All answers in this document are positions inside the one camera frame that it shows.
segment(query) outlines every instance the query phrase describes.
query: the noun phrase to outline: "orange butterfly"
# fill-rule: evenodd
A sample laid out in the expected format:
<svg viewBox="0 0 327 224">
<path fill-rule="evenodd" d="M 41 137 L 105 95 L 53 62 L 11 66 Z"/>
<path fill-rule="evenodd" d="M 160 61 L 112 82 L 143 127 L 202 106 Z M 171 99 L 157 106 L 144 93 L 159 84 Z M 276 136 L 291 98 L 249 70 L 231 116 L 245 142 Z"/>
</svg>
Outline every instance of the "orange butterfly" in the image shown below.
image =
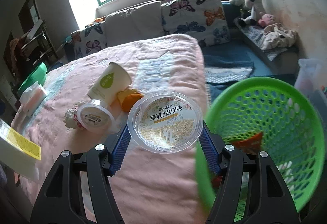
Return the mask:
<svg viewBox="0 0 327 224">
<path fill-rule="evenodd" d="M 205 22 L 207 23 L 207 26 L 211 26 L 212 23 L 215 21 L 215 18 L 225 20 L 223 9 L 221 7 L 218 7 L 216 10 L 214 10 L 213 13 L 210 12 L 209 10 L 205 10 L 204 15 L 207 18 L 205 20 Z"/>
</svg>

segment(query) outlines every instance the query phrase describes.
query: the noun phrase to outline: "pink tablecloth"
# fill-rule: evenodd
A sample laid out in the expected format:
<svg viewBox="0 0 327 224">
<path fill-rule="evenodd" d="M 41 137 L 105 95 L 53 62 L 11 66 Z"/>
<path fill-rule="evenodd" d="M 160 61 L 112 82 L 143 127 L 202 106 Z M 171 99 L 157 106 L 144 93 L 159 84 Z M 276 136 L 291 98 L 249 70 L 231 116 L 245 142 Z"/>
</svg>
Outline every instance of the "pink tablecloth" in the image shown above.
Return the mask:
<svg viewBox="0 0 327 224">
<path fill-rule="evenodd" d="M 197 41 L 187 35 L 110 47 L 50 72 L 44 84 L 48 96 L 34 115 L 27 118 L 20 108 L 12 122 L 14 129 L 41 146 L 40 182 L 21 179 L 22 188 L 32 203 L 45 175 L 63 150 L 81 153 L 103 142 L 101 135 L 68 129 L 63 116 L 74 103 L 89 101 L 86 92 L 110 61 L 120 64 L 130 74 L 133 88 L 143 93 L 176 90 L 195 100 L 205 113 L 203 56 Z M 112 111 L 115 118 L 124 118 L 117 102 L 112 104 Z M 131 140 L 121 170 L 109 178 L 125 223 L 204 223 L 206 216 L 197 193 L 194 155 L 194 149 L 177 154 L 154 154 Z M 87 183 L 82 184 L 88 217 L 95 220 L 85 188 Z"/>
</svg>

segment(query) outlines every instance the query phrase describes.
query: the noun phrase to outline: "white label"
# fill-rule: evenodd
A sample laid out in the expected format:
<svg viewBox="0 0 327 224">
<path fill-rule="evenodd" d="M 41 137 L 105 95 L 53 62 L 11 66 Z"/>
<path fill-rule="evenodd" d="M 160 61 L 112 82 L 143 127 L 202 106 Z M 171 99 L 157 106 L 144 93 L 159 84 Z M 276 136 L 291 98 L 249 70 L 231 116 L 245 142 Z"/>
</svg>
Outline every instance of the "white label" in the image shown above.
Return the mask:
<svg viewBox="0 0 327 224">
<path fill-rule="evenodd" d="M 187 101 L 164 97 L 146 108 L 138 132 L 155 146 L 171 147 L 189 138 L 195 121 L 196 114 Z"/>
<path fill-rule="evenodd" d="M 81 112 L 81 118 L 90 127 L 100 128 L 108 123 L 109 116 L 97 108 L 86 108 Z"/>
</svg>

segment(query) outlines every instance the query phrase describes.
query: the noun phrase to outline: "pink butterfly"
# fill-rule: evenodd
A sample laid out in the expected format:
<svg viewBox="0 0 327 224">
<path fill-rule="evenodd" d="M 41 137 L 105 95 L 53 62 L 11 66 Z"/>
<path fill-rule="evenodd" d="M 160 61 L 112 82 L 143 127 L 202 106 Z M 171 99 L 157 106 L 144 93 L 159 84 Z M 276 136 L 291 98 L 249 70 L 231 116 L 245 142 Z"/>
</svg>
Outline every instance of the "pink butterfly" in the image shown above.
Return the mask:
<svg viewBox="0 0 327 224">
<path fill-rule="evenodd" d="M 97 51 L 102 50 L 100 46 L 100 42 L 98 40 L 95 40 L 93 42 L 88 41 L 86 43 L 86 54 L 88 54 L 93 49 L 96 49 Z"/>
<path fill-rule="evenodd" d="M 190 5 L 190 2 L 187 0 L 180 0 L 180 1 L 173 2 L 170 5 L 170 8 L 171 8 L 169 14 L 170 17 L 176 14 L 180 9 L 195 12 L 195 9 Z"/>
</svg>

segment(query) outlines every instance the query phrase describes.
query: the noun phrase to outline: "quilted blanket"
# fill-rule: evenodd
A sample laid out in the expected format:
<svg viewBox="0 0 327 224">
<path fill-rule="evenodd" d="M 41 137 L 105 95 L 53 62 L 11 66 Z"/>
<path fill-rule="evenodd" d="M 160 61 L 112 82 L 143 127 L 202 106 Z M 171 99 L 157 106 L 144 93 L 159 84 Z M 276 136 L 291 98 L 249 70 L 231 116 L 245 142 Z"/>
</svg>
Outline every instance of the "quilted blanket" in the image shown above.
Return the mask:
<svg viewBox="0 0 327 224">
<path fill-rule="evenodd" d="M 120 64 L 132 77 L 131 88 L 147 94 L 156 90 L 176 90 L 195 100 L 206 111 L 204 65 L 201 49 L 194 38 L 169 35 L 106 48 L 72 61 L 47 74 L 44 88 L 48 95 L 31 118 L 19 109 L 12 127 L 41 146 L 37 164 L 40 181 L 21 178 L 23 191 L 34 204 L 41 185 L 57 159 L 68 149 L 88 151 L 105 135 L 87 130 L 68 129 L 63 117 L 86 95 L 109 62 Z M 111 112 L 118 122 L 126 115 L 117 101 Z M 125 223 L 204 223 L 195 180 L 195 150 L 176 154 L 154 154 L 131 140 L 121 170 L 109 177 L 112 192 Z M 94 220 L 87 176 L 82 188 L 87 217 Z"/>
</svg>

